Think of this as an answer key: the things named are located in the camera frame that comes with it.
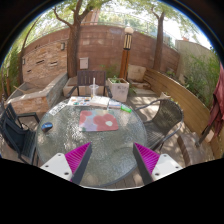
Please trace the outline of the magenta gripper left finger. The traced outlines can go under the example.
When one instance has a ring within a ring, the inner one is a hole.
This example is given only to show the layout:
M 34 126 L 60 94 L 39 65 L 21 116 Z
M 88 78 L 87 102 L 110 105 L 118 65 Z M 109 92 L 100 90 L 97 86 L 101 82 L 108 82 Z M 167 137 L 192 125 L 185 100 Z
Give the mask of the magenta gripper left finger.
M 92 146 L 88 142 L 66 154 L 57 153 L 41 169 L 79 185 L 91 153 Z

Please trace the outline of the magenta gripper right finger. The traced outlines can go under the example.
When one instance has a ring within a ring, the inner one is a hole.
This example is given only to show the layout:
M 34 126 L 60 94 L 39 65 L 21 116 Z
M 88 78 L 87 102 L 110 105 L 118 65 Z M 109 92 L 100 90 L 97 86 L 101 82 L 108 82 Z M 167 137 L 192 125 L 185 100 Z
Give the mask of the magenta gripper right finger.
M 168 154 L 158 154 L 138 143 L 133 144 L 133 154 L 145 185 L 182 169 Z

